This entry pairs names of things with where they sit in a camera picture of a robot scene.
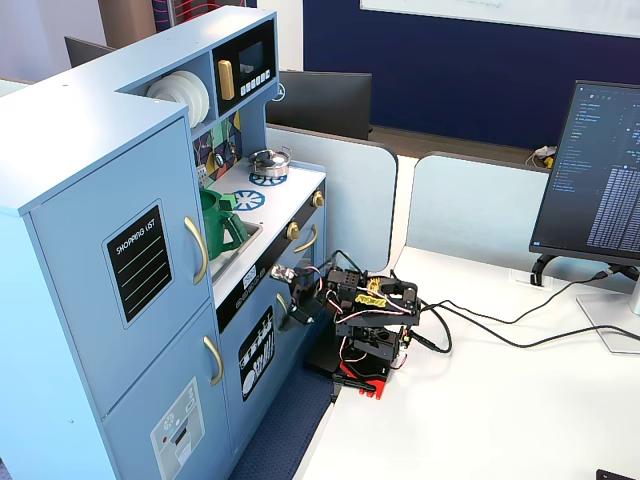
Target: black monitor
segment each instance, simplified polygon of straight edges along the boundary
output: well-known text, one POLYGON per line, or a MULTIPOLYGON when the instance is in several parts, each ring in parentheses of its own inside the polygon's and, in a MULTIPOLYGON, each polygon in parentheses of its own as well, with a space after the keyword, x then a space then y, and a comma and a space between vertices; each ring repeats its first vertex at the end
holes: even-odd
MULTIPOLYGON (((577 83, 530 250, 640 265, 640 87, 577 83)), ((640 333, 640 289, 578 303, 594 325, 640 333)), ((601 335, 611 351, 640 353, 631 338, 601 335)))
POLYGON ((280 72, 286 94, 267 104, 267 122, 368 140, 371 74, 280 72))
POLYGON ((95 60, 96 58, 102 57, 103 55, 115 50, 115 48, 98 45, 97 43, 91 43, 73 37, 64 37, 64 41, 67 44, 67 53, 69 54, 71 68, 75 68, 79 65, 90 62, 91 60, 95 60))

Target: light blue toy kitchen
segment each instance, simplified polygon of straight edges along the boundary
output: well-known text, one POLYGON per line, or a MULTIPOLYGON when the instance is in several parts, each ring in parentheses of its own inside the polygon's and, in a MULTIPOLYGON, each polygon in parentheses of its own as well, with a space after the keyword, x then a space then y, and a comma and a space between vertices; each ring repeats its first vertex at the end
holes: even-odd
POLYGON ((288 285, 268 273, 324 261, 325 169, 255 181, 239 159, 214 187, 249 239, 210 263, 193 142, 239 112, 245 157, 264 150, 278 79, 275 13, 225 7, 0 99, 14 480, 232 471, 316 328, 288 319, 288 285), (208 103, 149 95, 185 71, 208 103))

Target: yellow microwave handle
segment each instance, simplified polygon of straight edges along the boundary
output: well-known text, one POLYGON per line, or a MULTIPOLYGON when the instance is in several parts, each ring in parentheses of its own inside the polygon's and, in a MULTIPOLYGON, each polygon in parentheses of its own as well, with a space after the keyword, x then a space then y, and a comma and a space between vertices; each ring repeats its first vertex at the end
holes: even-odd
POLYGON ((233 100, 235 92, 233 88, 233 70, 229 60, 218 62, 218 75, 220 77, 220 93, 223 100, 233 100))

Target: oven door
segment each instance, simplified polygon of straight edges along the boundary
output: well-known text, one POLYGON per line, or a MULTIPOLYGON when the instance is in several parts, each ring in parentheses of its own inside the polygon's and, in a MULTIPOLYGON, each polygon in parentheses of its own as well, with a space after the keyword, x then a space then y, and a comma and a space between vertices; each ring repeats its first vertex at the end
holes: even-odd
POLYGON ((269 20, 213 50, 218 115, 274 81, 275 21, 269 20))

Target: green toy pitcher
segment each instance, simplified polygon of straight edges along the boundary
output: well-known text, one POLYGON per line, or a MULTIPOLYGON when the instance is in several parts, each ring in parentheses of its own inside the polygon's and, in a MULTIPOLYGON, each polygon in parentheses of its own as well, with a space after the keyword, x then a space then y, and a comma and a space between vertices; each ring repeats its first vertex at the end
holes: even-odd
POLYGON ((234 250, 249 238, 240 217, 232 212, 236 206, 233 194, 221 195, 212 190, 200 190, 202 216, 204 217, 205 234, 209 260, 214 260, 222 252, 234 250), (231 235, 231 242, 224 243, 224 232, 231 235))

